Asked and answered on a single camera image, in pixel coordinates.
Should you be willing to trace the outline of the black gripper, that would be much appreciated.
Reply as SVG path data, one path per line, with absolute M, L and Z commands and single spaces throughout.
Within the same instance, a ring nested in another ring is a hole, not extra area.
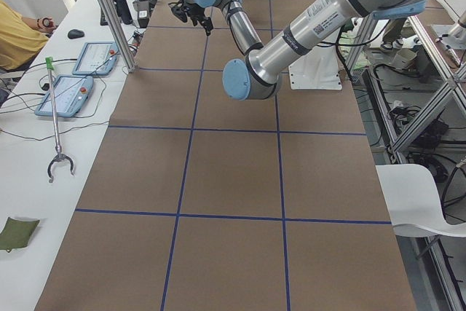
M 205 9 L 197 3 L 188 2 L 188 0 L 183 0 L 183 2 L 187 14 L 187 21 L 188 18 L 190 18 L 193 23 L 202 23 L 206 36 L 211 35 L 213 23 L 210 17 L 205 17 Z

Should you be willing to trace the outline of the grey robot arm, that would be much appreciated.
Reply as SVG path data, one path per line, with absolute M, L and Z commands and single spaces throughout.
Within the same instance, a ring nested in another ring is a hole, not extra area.
M 269 43 L 243 59 L 230 60 L 222 83 L 235 100 L 264 100 L 277 94 L 281 73 L 353 17 L 389 19 L 417 15 L 427 0 L 316 0 Z
M 193 25 L 201 25 L 209 36 L 213 30 L 210 17 L 205 9 L 215 7 L 225 17 L 238 50 L 247 55 L 252 50 L 259 50 L 264 45 L 242 7 L 242 0 L 179 0 L 169 3 L 174 16 L 184 23 L 189 20 Z

